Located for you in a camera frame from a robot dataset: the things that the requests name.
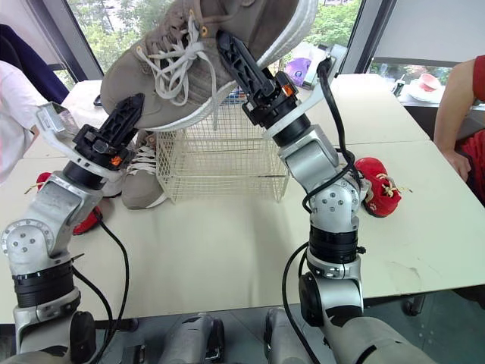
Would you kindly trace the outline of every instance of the white cloth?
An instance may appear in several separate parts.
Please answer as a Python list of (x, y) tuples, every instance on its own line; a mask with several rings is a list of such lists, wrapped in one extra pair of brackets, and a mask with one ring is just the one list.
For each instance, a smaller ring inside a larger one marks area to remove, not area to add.
[(0, 185), (30, 146), (37, 106), (45, 103), (21, 70), (0, 61)]

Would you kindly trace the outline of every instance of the window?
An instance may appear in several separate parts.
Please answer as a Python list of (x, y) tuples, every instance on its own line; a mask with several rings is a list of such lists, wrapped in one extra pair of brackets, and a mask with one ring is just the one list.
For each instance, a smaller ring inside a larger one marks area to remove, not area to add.
[(102, 70), (157, 26), (172, 0), (67, 0)]
[(422, 66), (416, 64), (388, 64), (372, 62), (369, 72), (379, 74), (390, 83), (402, 78), (406, 84), (418, 79), (422, 74), (432, 74), (443, 86), (448, 82), (451, 67)]
[(360, 6), (361, 0), (320, 0), (305, 42), (314, 46), (347, 46)]
[(54, 71), (54, 73), (69, 91), (73, 89), (74, 80), (67, 70), (58, 70)]
[[(173, 0), (67, 0), (101, 68), (109, 67), (143, 34), (157, 26)], [(320, 0), (305, 42), (346, 46), (361, 0)], [(291, 53), (271, 69), (283, 70)]]

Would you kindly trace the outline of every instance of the orange light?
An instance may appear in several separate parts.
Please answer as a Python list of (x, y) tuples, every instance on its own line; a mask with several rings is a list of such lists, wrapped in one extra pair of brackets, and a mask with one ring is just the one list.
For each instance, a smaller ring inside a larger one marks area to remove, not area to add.
[(283, 92), (286, 96), (291, 96), (293, 92), (293, 88), (290, 85), (283, 85)]
[(120, 163), (122, 161), (123, 161), (123, 159), (119, 155), (117, 155), (116, 157), (111, 158), (111, 164), (114, 165), (114, 166), (116, 166), (116, 167), (118, 165), (120, 165)]

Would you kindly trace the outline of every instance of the purple object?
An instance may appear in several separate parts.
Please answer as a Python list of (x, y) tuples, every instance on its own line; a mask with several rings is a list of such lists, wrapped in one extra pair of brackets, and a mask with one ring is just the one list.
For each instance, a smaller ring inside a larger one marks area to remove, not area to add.
[(310, 67), (310, 63), (311, 59), (295, 58), (286, 64), (285, 73), (292, 79), (295, 85), (301, 86)]

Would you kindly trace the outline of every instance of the gray sneaker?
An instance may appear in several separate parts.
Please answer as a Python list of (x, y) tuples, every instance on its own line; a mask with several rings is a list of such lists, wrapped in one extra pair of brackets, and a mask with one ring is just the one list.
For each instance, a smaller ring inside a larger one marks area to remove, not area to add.
[(138, 132), (136, 156), (127, 168), (121, 199), (130, 210), (150, 209), (167, 199), (158, 183), (156, 138), (144, 130)]
[(107, 113), (145, 94), (136, 127), (169, 131), (206, 118), (236, 83), (219, 58), (215, 36), (241, 39), (261, 67), (297, 46), (310, 30), (318, 0), (175, 0), (161, 24), (125, 51), (105, 75)]

